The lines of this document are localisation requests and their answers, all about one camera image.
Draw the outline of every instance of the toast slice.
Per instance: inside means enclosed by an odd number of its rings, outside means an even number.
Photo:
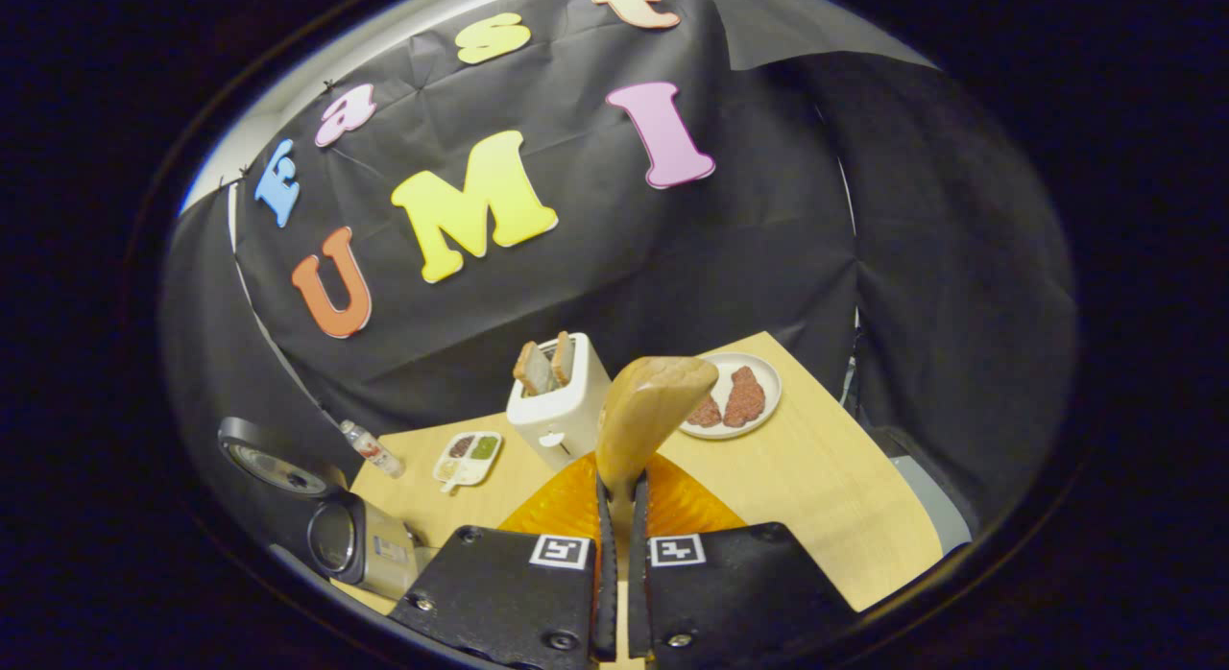
[[[551,359],[551,372],[559,386],[565,387],[571,381],[571,364],[576,358],[576,344],[567,332],[559,332],[559,341],[554,345],[554,357]]]
[[[525,345],[521,347],[521,355],[516,358],[516,365],[512,366],[512,377],[525,386],[527,397],[544,395],[556,388],[551,361],[535,342],[525,342]]]

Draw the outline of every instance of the letter m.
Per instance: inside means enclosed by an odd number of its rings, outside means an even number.
[[[444,234],[474,257],[487,254],[487,208],[495,215],[493,238],[498,246],[515,246],[546,234],[559,223],[543,207],[525,175],[515,130],[495,133],[469,150],[465,191],[423,171],[392,192],[392,204],[406,210],[414,237],[423,250],[423,279],[446,279],[465,267],[461,253],[449,248]]]

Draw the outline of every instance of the screw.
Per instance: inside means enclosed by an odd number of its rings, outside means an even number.
[[[764,524],[763,526],[760,526],[760,530],[756,531],[755,535],[758,536],[760,540],[777,541],[784,537],[783,531],[784,529],[782,527],[782,525],[773,521],[769,524]]]
[[[576,648],[576,637],[564,632],[556,632],[547,637],[546,643],[553,649],[571,650]]]

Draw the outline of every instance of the orange letter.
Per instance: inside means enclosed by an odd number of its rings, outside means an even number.
[[[614,15],[628,25],[644,27],[645,30],[666,30],[678,25],[678,15],[672,12],[658,12],[649,4],[660,0],[594,0],[595,4],[608,4],[614,9]]]
[[[320,280],[320,258],[308,256],[299,267],[295,267],[290,275],[290,283],[304,294],[307,301],[307,310],[316,320],[316,326],[322,332],[334,339],[345,339],[350,334],[367,326],[371,320],[371,293],[367,283],[363,279],[359,263],[354,259],[354,251],[350,250],[350,227],[342,226],[333,235],[324,240],[324,254],[337,262],[337,270],[342,273],[342,283],[350,294],[350,306],[344,311],[337,310],[333,301],[324,293],[324,284]]]

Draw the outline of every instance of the green sauce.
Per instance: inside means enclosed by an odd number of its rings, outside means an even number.
[[[473,447],[469,459],[490,459],[495,454],[495,438],[483,438],[478,440],[478,446]]]

